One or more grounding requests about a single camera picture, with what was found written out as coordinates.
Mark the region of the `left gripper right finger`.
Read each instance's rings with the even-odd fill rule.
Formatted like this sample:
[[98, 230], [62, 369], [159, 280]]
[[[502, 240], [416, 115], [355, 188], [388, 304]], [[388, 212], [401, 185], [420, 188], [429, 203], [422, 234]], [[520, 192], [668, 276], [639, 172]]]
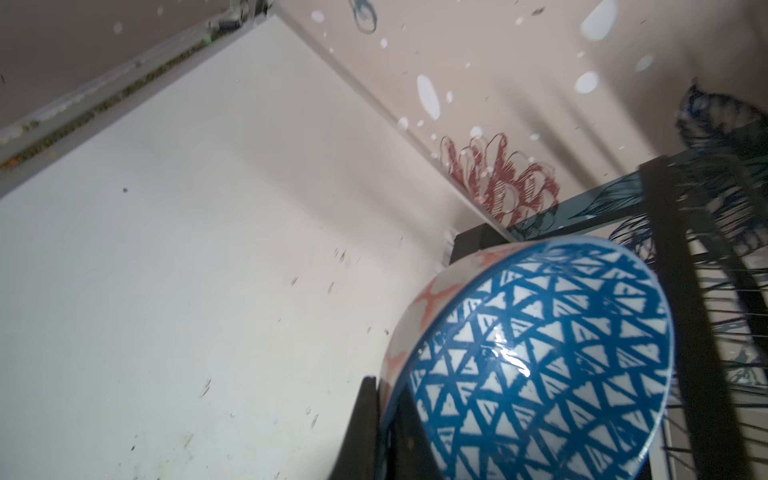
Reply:
[[404, 389], [398, 397], [390, 433], [390, 479], [443, 480], [415, 400], [407, 389]]

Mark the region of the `dark blue patterned bowl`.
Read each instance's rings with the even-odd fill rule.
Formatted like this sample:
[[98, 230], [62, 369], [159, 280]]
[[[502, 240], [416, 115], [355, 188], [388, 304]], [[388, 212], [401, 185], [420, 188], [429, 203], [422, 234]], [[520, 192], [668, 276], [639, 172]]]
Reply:
[[406, 398], [445, 479], [633, 479], [673, 365], [663, 288], [627, 248], [570, 236], [478, 251], [436, 275], [392, 332], [378, 471]]

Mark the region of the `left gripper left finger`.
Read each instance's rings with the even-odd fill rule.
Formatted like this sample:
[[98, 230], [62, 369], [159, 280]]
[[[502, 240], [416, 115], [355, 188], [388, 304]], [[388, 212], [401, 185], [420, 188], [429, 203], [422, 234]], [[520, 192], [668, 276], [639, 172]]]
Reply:
[[375, 377], [365, 377], [329, 475], [330, 480], [373, 480], [378, 446], [379, 397]]

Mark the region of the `black wire dish rack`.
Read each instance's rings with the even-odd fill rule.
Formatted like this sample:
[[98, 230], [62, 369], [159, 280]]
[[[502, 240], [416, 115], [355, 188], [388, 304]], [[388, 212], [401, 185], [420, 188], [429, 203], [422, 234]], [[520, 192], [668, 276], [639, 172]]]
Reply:
[[635, 252], [670, 302], [676, 368], [648, 479], [767, 475], [767, 151], [660, 157], [505, 230], [451, 239], [449, 257], [594, 233]]

